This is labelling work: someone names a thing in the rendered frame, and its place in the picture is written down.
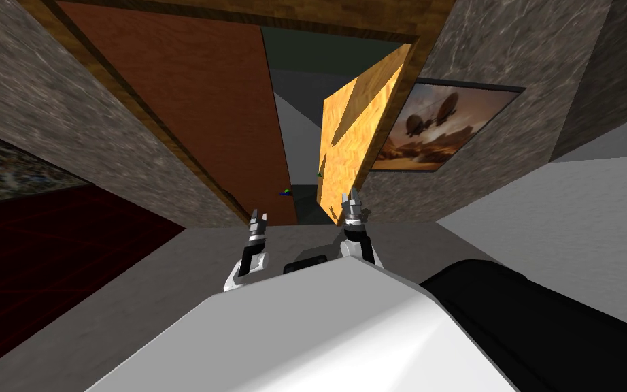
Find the framed airship desert picture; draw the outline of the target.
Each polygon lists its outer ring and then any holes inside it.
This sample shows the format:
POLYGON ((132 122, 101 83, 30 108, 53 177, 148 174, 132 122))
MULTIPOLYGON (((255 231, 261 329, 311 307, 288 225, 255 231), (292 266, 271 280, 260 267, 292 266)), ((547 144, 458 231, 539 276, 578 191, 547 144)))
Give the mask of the framed airship desert picture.
POLYGON ((518 86, 419 78, 372 171, 436 172, 523 91, 518 86))

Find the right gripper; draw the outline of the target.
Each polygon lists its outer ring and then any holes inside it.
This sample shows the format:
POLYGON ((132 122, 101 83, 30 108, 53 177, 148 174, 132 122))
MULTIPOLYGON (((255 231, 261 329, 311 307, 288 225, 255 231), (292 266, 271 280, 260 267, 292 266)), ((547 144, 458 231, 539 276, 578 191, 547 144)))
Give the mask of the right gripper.
POLYGON ((348 194, 348 200, 341 203, 344 215, 344 225, 347 226, 363 226, 362 204, 359 198, 358 190, 354 188, 348 194))

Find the dark red rug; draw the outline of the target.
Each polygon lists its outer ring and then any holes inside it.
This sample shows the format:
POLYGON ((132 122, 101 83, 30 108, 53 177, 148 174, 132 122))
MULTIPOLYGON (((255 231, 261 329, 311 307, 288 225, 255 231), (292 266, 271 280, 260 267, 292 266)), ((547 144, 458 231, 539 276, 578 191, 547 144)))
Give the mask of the dark red rug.
POLYGON ((0 358, 182 230, 93 185, 0 202, 0 358))

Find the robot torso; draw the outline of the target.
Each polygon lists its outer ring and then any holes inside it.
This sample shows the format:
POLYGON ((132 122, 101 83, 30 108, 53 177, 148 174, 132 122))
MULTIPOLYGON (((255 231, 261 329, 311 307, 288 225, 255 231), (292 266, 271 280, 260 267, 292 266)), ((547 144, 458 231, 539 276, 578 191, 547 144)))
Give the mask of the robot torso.
POLYGON ((353 257, 217 293, 86 392, 518 392, 430 293, 353 257))

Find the reddish brown door leaf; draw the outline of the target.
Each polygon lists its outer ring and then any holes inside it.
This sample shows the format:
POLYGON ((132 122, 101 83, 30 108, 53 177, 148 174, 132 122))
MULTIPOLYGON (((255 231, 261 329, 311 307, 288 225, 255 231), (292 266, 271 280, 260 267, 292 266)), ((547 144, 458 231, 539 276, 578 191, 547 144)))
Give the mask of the reddish brown door leaf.
POLYGON ((61 1, 59 7, 247 212, 297 222, 260 28, 61 1))

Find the yellow wooden door leaf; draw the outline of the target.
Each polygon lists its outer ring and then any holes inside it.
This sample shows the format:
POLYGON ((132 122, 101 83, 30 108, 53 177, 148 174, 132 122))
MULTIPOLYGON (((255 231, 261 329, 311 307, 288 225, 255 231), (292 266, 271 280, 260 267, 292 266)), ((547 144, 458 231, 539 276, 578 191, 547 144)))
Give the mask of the yellow wooden door leaf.
POLYGON ((324 100, 317 202, 334 224, 360 173, 411 46, 403 44, 324 100))

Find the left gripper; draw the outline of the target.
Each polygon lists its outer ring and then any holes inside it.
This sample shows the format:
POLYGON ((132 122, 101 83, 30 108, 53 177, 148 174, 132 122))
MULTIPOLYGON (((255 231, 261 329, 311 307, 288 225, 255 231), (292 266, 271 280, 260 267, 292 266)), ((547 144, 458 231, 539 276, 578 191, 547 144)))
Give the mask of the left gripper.
POLYGON ((265 230, 267 228, 267 215, 262 214, 258 218, 258 210, 254 209, 249 222, 248 244, 262 244, 265 242, 265 230))

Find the dark speckled wall picture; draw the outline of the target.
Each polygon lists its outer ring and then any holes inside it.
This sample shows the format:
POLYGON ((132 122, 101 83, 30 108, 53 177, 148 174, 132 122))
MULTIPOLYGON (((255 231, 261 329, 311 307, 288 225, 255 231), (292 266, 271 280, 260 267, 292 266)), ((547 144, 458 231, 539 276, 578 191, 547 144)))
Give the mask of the dark speckled wall picture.
POLYGON ((0 201, 87 184, 68 171, 0 140, 0 201))

